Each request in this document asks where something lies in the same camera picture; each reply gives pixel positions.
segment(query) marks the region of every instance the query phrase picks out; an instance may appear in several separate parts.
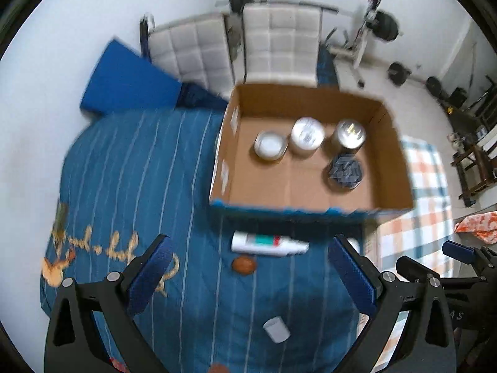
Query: checkered tablecloth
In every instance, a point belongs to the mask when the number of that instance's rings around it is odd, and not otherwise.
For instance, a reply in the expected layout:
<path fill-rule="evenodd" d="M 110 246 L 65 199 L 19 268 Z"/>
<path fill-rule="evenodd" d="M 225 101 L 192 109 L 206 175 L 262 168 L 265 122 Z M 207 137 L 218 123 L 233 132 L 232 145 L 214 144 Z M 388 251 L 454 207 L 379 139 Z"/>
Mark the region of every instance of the checkered tablecloth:
<path fill-rule="evenodd" d="M 409 167 L 414 209 L 377 229 L 366 229 L 364 255 L 379 271 L 396 273 L 398 258 L 407 255 L 445 278 L 453 275 L 454 260 L 442 253 L 442 245 L 453 233 L 452 211 L 442 159 L 437 149 L 423 140 L 401 139 Z M 388 362 L 402 333 L 407 312 L 399 315 L 392 335 L 377 363 Z M 361 316 L 358 333 L 367 322 Z"/>

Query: screw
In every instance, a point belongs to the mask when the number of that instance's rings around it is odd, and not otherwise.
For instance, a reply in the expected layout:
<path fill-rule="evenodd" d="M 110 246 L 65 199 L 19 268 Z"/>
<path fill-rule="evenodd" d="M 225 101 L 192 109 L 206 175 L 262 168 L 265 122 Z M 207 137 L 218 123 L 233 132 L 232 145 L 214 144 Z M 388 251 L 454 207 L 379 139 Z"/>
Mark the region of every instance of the screw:
<path fill-rule="evenodd" d="M 64 286 L 64 288 L 68 288 L 69 286 L 71 286 L 73 284 L 73 278 L 65 278 L 63 281 L 62 281 L 62 285 Z"/>
<path fill-rule="evenodd" d="M 437 278 L 430 278 L 430 285 L 432 285 L 434 288 L 438 288 L 440 286 L 440 280 Z"/>
<path fill-rule="evenodd" d="M 383 272 L 382 276 L 387 282 L 393 282 L 395 280 L 395 274 L 390 271 Z"/>
<path fill-rule="evenodd" d="M 115 282 L 121 277 L 121 274 L 119 272 L 111 272 L 110 274 L 107 275 L 107 280 L 109 282 Z"/>

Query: tile floor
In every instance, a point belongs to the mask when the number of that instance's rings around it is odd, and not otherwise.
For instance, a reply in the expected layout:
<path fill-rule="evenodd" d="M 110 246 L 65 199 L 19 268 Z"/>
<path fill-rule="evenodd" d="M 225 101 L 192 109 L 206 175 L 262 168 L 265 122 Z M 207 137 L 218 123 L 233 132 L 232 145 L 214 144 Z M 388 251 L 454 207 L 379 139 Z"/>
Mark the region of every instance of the tile floor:
<path fill-rule="evenodd" d="M 403 86 L 396 87 L 388 79 L 386 67 L 361 66 L 360 73 L 366 83 L 361 91 L 348 62 L 336 59 L 335 67 L 342 91 L 359 92 L 382 99 L 393 114 L 400 134 L 423 139 L 437 147 L 447 175 L 454 219 L 480 210 L 478 202 L 468 209 L 459 199 L 459 178 L 456 169 L 450 165 L 454 150 L 447 140 L 452 129 L 445 113 L 423 84 L 407 80 Z"/>

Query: cardboard box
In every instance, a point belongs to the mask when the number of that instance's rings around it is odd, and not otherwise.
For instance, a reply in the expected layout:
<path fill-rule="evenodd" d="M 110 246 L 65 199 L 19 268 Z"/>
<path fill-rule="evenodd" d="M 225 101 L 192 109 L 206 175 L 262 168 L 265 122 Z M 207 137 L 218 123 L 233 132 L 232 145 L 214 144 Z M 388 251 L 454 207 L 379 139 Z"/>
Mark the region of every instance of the cardboard box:
<path fill-rule="evenodd" d="M 320 121 L 326 139 L 309 158 L 288 148 L 276 163 L 263 162 L 253 151 L 259 132 L 288 136 L 295 121 Z M 352 191 L 330 188 L 324 170 L 334 153 L 329 137 L 336 123 L 355 119 L 366 129 L 357 153 L 363 180 Z M 377 100 L 334 88 L 243 84 L 233 90 L 221 127 L 212 178 L 210 204 L 248 216 L 310 216 L 379 219 L 401 215 L 413 207 L 404 153 L 392 117 Z"/>

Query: brown egg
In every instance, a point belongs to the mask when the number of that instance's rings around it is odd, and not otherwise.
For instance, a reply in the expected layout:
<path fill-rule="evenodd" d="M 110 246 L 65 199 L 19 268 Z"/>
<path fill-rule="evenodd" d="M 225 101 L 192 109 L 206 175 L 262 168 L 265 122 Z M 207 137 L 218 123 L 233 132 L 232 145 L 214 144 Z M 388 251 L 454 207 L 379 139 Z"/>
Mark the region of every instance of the brown egg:
<path fill-rule="evenodd" d="M 250 256 L 239 256 L 231 263 L 231 269 L 238 272 L 240 275 L 247 276 L 255 272 L 257 262 Z"/>
<path fill-rule="evenodd" d="M 214 363 L 207 373 L 230 373 L 228 368 L 224 365 L 221 365 L 220 363 Z"/>

